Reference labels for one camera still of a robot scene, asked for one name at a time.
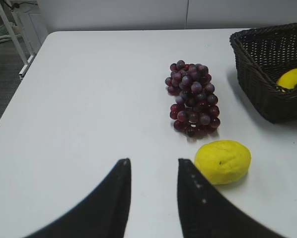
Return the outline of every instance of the floor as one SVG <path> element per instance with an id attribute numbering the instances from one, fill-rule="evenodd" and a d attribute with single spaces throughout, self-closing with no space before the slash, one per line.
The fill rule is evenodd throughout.
<path id="1" fill-rule="evenodd" d="M 18 73 L 22 67 L 13 42 L 0 43 L 0 118 L 20 84 Z"/>

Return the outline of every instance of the yellow lemon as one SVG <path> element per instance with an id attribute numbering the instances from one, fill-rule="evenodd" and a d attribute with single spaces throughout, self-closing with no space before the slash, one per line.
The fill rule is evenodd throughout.
<path id="1" fill-rule="evenodd" d="M 297 88 L 297 68 L 283 74 L 277 84 L 284 88 Z"/>
<path id="2" fill-rule="evenodd" d="M 194 164 L 212 184 L 223 184 L 243 177 L 250 162 L 247 147 L 233 140 L 220 140 L 202 146 Z"/>

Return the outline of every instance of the red grape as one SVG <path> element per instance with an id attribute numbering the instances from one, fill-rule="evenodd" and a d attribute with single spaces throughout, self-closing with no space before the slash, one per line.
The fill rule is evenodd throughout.
<path id="1" fill-rule="evenodd" d="M 189 114 L 189 121 L 190 121 L 191 123 L 197 123 L 198 120 L 199 120 L 199 115 L 198 115 L 198 113 L 196 113 L 196 112 L 191 112 L 191 113 Z"/>
<path id="2" fill-rule="evenodd" d="M 192 79 L 194 81 L 199 81 L 200 80 L 200 73 L 197 71 L 193 71 L 193 72 L 188 72 L 188 74 L 192 77 Z"/>
<path id="3" fill-rule="evenodd" d="M 170 95 L 174 95 L 176 89 L 173 86 L 168 86 L 167 91 Z"/>
<path id="4" fill-rule="evenodd" d="M 178 96 L 181 92 L 181 89 L 179 87 L 174 87 L 174 96 Z"/>
<path id="5" fill-rule="evenodd" d="M 197 72 L 197 67 L 195 65 L 191 65 L 188 68 L 188 73 Z"/>
<path id="6" fill-rule="evenodd" d="M 177 67 L 176 67 L 176 64 L 175 63 L 172 63 L 169 67 L 170 71 L 174 71 L 174 70 L 177 70 Z"/>
<path id="7" fill-rule="evenodd" d="M 207 97 L 207 96 L 206 96 L 205 93 L 200 93 L 200 94 L 197 94 L 197 95 L 196 95 L 195 99 L 196 99 L 197 101 L 201 101 L 201 100 L 205 100 L 206 97 Z"/>
<path id="8" fill-rule="evenodd" d="M 172 85 L 172 78 L 170 78 L 170 77 L 166 78 L 166 79 L 165 79 L 165 84 L 166 84 L 167 86 Z"/>
<path id="9" fill-rule="evenodd" d="M 176 120 L 177 119 L 177 114 L 178 114 L 177 111 L 171 111 L 169 113 L 169 117 L 172 118 L 172 119 L 174 119 L 174 120 Z"/>
<path id="10" fill-rule="evenodd" d="M 199 82 L 194 82 L 193 85 L 191 86 L 192 92 L 196 94 L 202 92 L 202 89 L 203 87 Z"/>
<path id="11" fill-rule="evenodd" d="M 194 98 L 190 98 L 190 99 L 188 99 L 188 100 L 186 101 L 186 106 L 188 106 L 189 108 L 190 108 L 190 107 L 193 107 L 193 106 L 195 106 L 195 105 L 196 105 L 196 101 L 195 101 Z"/>
<path id="12" fill-rule="evenodd" d="M 198 71 L 202 74 L 202 75 L 206 75 L 208 74 L 208 67 L 205 65 L 200 65 L 198 67 Z"/>
<path id="13" fill-rule="evenodd" d="M 216 95 L 214 94 L 211 94 L 207 97 L 207 102 L 210 104 L 210 105 L 216 105 L 217 102 L 218 102 L 218 98 Z"/>
<path id="14" fill-rule="evenodd" d="M 212 118 L 209 125 L 212 127 L 212 128 L 217 128 L 219 125 L 220 125 L 220 120 L 219 118 Z"/>
<path id="15" fill-rule="evenodd" d="M 197 107 L 199 110 L 204 110 L 206 108 L 208 108 L 208 103 L 206 100 L 201 100 L 198 104 Z"/>
<path id="16" fill-rule="evenodd" d="M 176 96 L 169 114 L 176 120 L 174 129 L 190 137 L 214 132 L 220 125 L 218 98 L 207 66 L 179 60 L 171 64 L 170 70 L 171 77 L 165 79 L 165 84 L 169 94 Z"/>
<path id="17" fill-rule="evenodd" d="M 184 109 L 185 109 L 185 106 L 184 105 L 180 105 L 180 104 L 173 104 L 172 106 L 170 106 L 170 110 L 171 111 L 179 112 L 179 111 L 182 111 Z"/>
<path id="18" fill-rule="evenodd" d="M 207 125 L 205 128 L 208 133 L 213 133 L 217 130 L 217 128 L 213 128 L 210 125 Z"/>
<path id="19" fill-rule="evenodd" d="M 180 111 L 177 114 L 177 119 L 181 122 L 188 122 L 188 114 L 185 111 Z"/>
<path id="20" fill-rule="evenodd" d="M 206 134 L 207 134 L 207 133 L 206 133 L 206 131 L 205 131 L 204 126 L 199 125 L 199 126 L 196 127 L 196 136 L 201 137 L 201 136 L 205 136 Z"/>
<path id="21" fill-rule="evenodd" d="M 185 62 L 183 60 L 179 60 L 176 64 L 176 67 L 181 70 L 182 68 L 185 67 Z"/>
<path id="22" fill-rule="evenodd" d="M 179 120 L 176 120 L 174 122 L 174 128 L 177 130 L 177 131 L 180 131 L 180 132 L 184 132 L 185 130 L 185 123 L 179 121 Z"/>
<path id="23" fill-rule="evenodd" d="M 212 94 L 215 91 L 215 87 L 211 83 L 206 84 L 204 89 L 207 94 Z"/>
<path id="24" fill-rule="evenodd" d="M 172 76 L 172 79 L 175 80 L 176 82 L 180 83 L 182 80 L 182 74 L 181 73 L 174 73 Z"/>
<path id="25" fill-rule="evenodd" d="M 218 117 L 219 116 L 219 108 L 215 105 L 210 106 L 208 109 L 208 114 L 214 118 Z"/>
<path id="26" fill-rule="evenodd" d="M 206 85 L 211 81 L 211 79 L 212 79 L 211 75 L 207 74 L 206 76 L 202 76 L 200 78 L 200 83 L 203 84 L 203 85 Z"/>
<path id="27" fill-rule="evenodd" d="M 174 71 L 172 71 L 172 72 L 170 73 L 170 76 L 173 77 L 173 75 L 176 74 L 176 73 L 177 73 L 177 70 L 174 70 Z"/>
<path id="28" fill-rule="evenodd" d="M 182 84 L 186 85 L 186 86 L 190 86 L 192 85 L 193 80 L 189 75 L 185 75 L 182 77 Z"/>
<path id="29" fill-rule="evenodd" d="M 185 84 L 183 84 L 183 83 L 181 82 L 181 83 L 179 83 L 179 88 L 180 88 L 181 90 L 185 90 L 185 89 L 188 88 L 188 86 L 186 86 Z"/>
<path id="30" fill-rule="evenodd" d="M 176 81 L 175 79 L 172 79 L 172 85 L 173 85 L 174 87 L 178 87 L 178 86 L 179 86 L 179 82 Z"/>
<path id="31" fill-rule="evenodd" d="M 208 125 L 210 123 L 210 121 L 211 121 L 211 118 L 207 114 L 202 114 L 199 117 L 199 122 L 201 125 Z"/>
<path id="32" fill-rule="evenodd" d="M 195 127 L 188 126 L 188 127 L 186 127 L 186 129 L 185 129 L 185 133 L 186 133 L 186 135 L 188 135 L 189 137 L 194 137 L 194 135 L 195 135 L 195 133 L 196 133 L 196 128 L 195 128 Z"/>
<path id="33" fill-rule="evenodd" d="M 182 105 L 186 102 L 186 100 L 182 96 L 177 96 L 175 98 L 175 101 L 177 104 L 182 104 Z"/>

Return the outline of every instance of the black wicker basket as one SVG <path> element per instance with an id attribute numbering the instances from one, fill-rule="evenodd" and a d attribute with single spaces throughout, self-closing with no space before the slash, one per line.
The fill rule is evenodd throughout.
<path id="1" fill-rule="evenodd" d="M 272 123 L 297 119 L 297 89 L 276 81 L 297 68 L 297 23 L 231 35 L 238 81 L 252 105 Z"/>

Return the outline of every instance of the sneaker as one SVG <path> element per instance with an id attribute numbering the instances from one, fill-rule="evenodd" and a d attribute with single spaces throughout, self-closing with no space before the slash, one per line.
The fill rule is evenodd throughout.
<path id="1" fill-rule="evenodd" d="M 13 29 L 16 37 L 17 38 L 20 38 L 21 37 L 21 33 L 20 33 L 18 27 L 14 23 L 12 23 L 12 22 L 10 22 L 10 25 L 11 25 L 11 27 L 12 27 L 12 29 Z M 0 26 L 0 42 L 5 42 L 5 41 L 9 41 L 9 40 L 11 40 L 11 36 L 8 33 L 7 28 L 3 24 L 2 26 Z"/>

